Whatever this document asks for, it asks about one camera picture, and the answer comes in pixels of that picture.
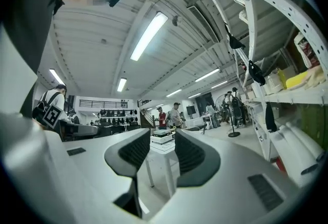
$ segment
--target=table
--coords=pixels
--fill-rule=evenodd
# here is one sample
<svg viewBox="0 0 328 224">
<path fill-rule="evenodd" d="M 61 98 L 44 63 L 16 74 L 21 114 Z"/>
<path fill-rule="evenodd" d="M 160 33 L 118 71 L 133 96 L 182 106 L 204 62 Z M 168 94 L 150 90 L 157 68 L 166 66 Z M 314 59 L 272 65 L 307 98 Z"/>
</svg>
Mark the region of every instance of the table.
<svg viewBox="0 0 328 224">
<path fill-rule="evenodd" d="M 213 128 L 213 121 L 212 121 L 211 115 L 209 115 L 209 114 L 201 116 L 201 117 L 186 120 L 186 126 L 189 128 L 189 127 L 195 127 L 200 124 L 203 125 L 204 124 L 203 118 L 206 118 L 206 117 L 210 118 L 210 124 L 211 124 L 211 127 Z"/>
<path fill-rule="evenodd" d="M 173 139 L 169 142 L 166 142 L 165 144 L 150 142 L 150 150 L 162 156 L 162 162 L 165 168 L 165 177 L 166 177 L 166 182 L 168 184 L 169 195 L 170 197 L 172 197 L 175 192 L 175 187 L 174 187 L 173 175 L 170 165 L 170 158 L 172 158 L 172 153 L 175 150 L 175 141 Z M 148 157 L 146 157 L 146 167 L 147 167 L 150 186 L 153 187 L 154 181 L 150 170 Z"/>
</svg>

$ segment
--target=gray floor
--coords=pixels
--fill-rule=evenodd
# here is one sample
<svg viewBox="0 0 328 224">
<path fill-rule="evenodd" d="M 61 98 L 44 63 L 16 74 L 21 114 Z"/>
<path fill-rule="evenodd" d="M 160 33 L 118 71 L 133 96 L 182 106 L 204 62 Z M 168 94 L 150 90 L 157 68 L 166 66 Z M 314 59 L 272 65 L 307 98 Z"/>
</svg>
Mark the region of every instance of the gray floor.
<svg viewBox="0 0 328 224">
<path fill-rule="evenodd" d="M 238 128 L 236 131 L 240 132 L 240 135 L 234 138 L 228 137 L 229 129 L 229 124 L 222 123 L 221 127 L 217 129 L 205 130 L 205 135 L 242 145 L 261 156 L 263 155 L 257 136 L 250 123 L 246 127 Z M 145 220 L 151 219 L 170 199 L 161 156 L 150 152 L 148 158 L 155 186 L 150 187 L 145 163 L 138 171 L 139 199 L 149 211 L 147 214 L 143 212 L 143 219 Z M 179 165 L 174 160 L 170 161 L 173 178 L 176 181 L 179 177 Z"/>
</svg>

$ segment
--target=fan stand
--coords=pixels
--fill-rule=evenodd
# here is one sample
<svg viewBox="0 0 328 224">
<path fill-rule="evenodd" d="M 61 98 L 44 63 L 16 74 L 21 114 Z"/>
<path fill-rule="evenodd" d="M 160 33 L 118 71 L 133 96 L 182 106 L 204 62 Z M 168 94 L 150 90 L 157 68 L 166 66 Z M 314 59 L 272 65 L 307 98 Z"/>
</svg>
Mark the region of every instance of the fan stand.
<svg viewBox="0 0 328 224">
<path fill-rule="evenodd" d="M 235 129 L 234 129 L 234 123 L 232 121 L 232 116 L 231 116 L 231 113 L 230 113 L 230 108 L 228 106 L 227 108 L 228 112 L 229 112 L 229 116 L 230 116 L 230 121 L 231 121 L 231 126 L 232 126 L 232 133 L 228 134 L 228 137 L 236 137 L 236 136 L 239 136 L 240 135 L 240 132 L 235 132 Z"/>
</svg>

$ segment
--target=fluorescent light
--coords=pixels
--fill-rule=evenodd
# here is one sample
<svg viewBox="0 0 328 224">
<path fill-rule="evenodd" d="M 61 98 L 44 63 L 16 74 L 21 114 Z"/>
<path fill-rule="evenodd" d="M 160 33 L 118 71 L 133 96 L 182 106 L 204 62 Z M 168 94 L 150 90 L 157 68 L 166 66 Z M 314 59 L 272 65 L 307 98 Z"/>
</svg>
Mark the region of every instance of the fluorescent light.
<svg viewBox="0 0 328 224">
<path fill-rule="evenodd" d="M 195 95 L 192 95 L 192 96 L 189 96 L 188 98 L 193 98 L 193 97 L 195 97 L 196 95 L 200 95 L 200 93 L 195 94 Z"/>
<path fill-rule="evenodd" d="M 56 78 L 56 80 L 58 81 L 58 83 L 63 84 L 63 85 L 65 84 L 65 83 L 63 82 L 63 80 L 61 80 L 61 78 L 57 75 L 55 69 L 49 69 L 49 71 L 50 71 L 50 73 L 52 73 L 52 75 Z"/>
<path fill-rule="evenodd" d="M 181 90 L 182 90 L 182 89 L 176 90 L 176 91 L 174 91 L 173 93 L 171 93 L 171 94 L 167 95 L 166 97 L 169 97 L 169 96 L 171 96 L 171 95 L 174 95 L 174 94 L 176 94 L 176 93 L 180 92 Z"/>
<path fill-rule="evenodd" d="M 219 83 L 218 85 L 213 86 L 213 87 L 211 87 L 211 88 L 216 88 L 216 87 L 221 86 L 221 85 L 223 85 L 223 84 L 225 84 L 225 83 L 227 83 L 227 82 L 228 82 L 228 81 L 221 82 L 221 83 Z"/>
<path fill-rule="evenodd" d="M 201 81 L 201 80 L 204 79 L 205 77 L 208 77 L 208 76 L 210 76 L 211 74 L 214 74 L 214 73 L 216 73 L 216 72 L 218 72 L 218 71 L 220 71 L 220 69 L 217 68 L 217 69 L 213 70 L 211 73 L 208 73 L 208 74 L 202 76 L 201 78 L 195 80 L 195 82 Z"/>
<path fill-rule="evenodd" d="M 121 78 L 121 80 L 119 81 L 118 87 L 117 87 L 118 92 L 122 92 L 123 87 L 126 82 L 127 82 L 126 78 Z"/>
<path fill-rule="evenodd" d="M 147 45 L 150 43 L 155 34 L 163 26 L 163 24 L 165 24 L 167 20 L 168 17 L 161 12 L 158 12 L 155 15 L 154 19 L 152 19 L 147 29 L 143 33 L 142 37 L 140 38 L 138 44 L 136 45 L 130 59 L 135 61 L 139 60 Z"/>
</svg>

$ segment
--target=ceiling vent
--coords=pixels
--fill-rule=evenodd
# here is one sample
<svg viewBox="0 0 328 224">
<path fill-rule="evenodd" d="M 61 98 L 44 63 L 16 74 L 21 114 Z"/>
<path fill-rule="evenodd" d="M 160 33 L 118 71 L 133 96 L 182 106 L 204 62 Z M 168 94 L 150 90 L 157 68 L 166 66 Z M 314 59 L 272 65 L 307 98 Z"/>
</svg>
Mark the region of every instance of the ceiling vent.
<svg viewBox="0 0 328 224">
<path fill-rule="evenodd" d="M 212 27 L 210 26 L 209 22 L 207 22 L 207 20 L 201 14 L 201 12 L 197 9 L 197 7 L 192 5 L 190 7 L 187 7 L 187 9 L 197 18 L 197 20 L 200 22 L 200 24 L 205 28 L 205 30 L 211 37 L 211 40 L 214 43 L 220 42 L 218 37 L 216 36 L 215 32 L 213 31 Z"/>
</svg>

